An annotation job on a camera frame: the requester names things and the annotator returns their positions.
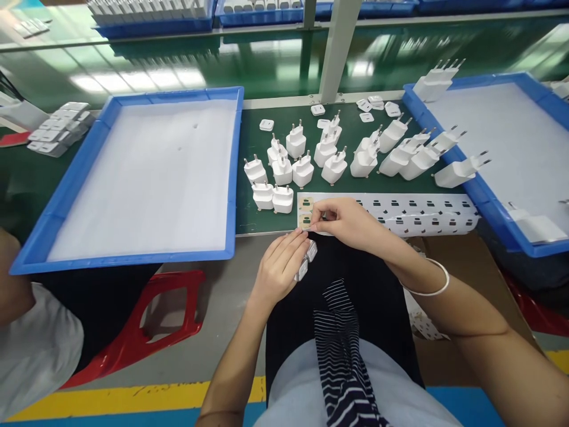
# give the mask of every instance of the navy and white striped fabric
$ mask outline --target navy and white striped fabric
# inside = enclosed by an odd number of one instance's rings
[[[323,293],[328,311],[314,310],[314,335],[329,427],[388,427],[360,356],[359,323],[343,279]]]

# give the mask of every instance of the blue floor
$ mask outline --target blue floor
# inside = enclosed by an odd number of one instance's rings
[[[27,9],[32,7],[45,7],[40,0],[20,0],[20,4],[14,6],[14,9]]]
[[[498,413],[480,388],[428,387],[427,391],[441,402],[464,427],[504,427]],[[250,403],[245,410],[244,427],[251,427],[265,411],[266,404]],[[138,412],[120,415],[64,418],[10,423],[11,427],[154,427],[196,423],[199,409]]]

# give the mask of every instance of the finger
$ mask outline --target finger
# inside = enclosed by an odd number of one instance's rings
[[[337,207],[335,204],[335,199],[325,199],[314,203],[312,207],[312,219],[310,220],[310,225],[318,222],[322,219],[322,214],[326,211],[336,212]]]
[[[277,239],[275,239],[267,248],[267,250],[265,251],[265,254],[263,255],[263,259],[261,261],[266,261],[268,260],[271,255],[273,254],[274,250],[277,248],[277,246],[280,245],[280,243],[285,239],[287,235],[283,235]]]
[[[275,248],[275,250],[271,254],[271,256],[268,258],[268,262],[275,262],[279,258],[279,256],[284,252],[284,250],[290,244],[290,242],[292,242],[294,239],[296,239],[296,237],[298,237],[298,235],[301,233],[302,233],[302,230],[300,228],[297,228],[296,230],[291,232],[289,235],[285,236],[284,239],[282,239],[282,241],[279,243],[279,245]]]
[[[274,267],[277,269],[278,272],[282,272],[285,270],[286,265],[294,255],[295,251],[298,247],[303,244],[306,239],[308,239],[308,233],[305,231],[302,234],[299,234],[296,239],[291,241],[288,246],[284,249],[283,253],[279,256],[278,259],[274,262]]]
[[[326,211],[326,220],[327,221],[335,221],[338,218],[335,212]]]
[[[340,221],[320,221],[310,225],[310,231],[323,231],[335,235],[340,227]]]
[[[308,252],[308,248],[310,248],[310,240],[308,239],[303,241],[302,244],[296,248],[295,252],[292,254],[288,263],[286,264],[286,267],[284,268],[284,277],[290,277],[291,281],[295,278],[295,275],[301,268],[302,261],[304,260],[306,252]]]

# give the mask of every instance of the cardboard box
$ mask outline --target cardboard box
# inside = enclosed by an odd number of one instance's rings
[[[444,265],[454,277],[476,289],[502,313],[513,330],[542,352],[478,234],[413,238],[410,243],[423,249],[427,257]],[[452,342],[416,337],[415,348],[425,385],[480,387],[478,379]]]

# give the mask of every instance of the worker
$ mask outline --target worker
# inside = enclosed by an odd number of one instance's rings
[[[275,240],[197,425],[242,425],[267,326],[267,410],[255,426],[456,426],[425,389],[403,287],[448,334],[508,426],[569,426],[569,378],[482,295],[421,257],[355,200],[314,204]],[[309,247],[318,253],[297,284]]]
[[[58,390],[120,333],[160,265],[10,276],[0,228],[0,422]]]

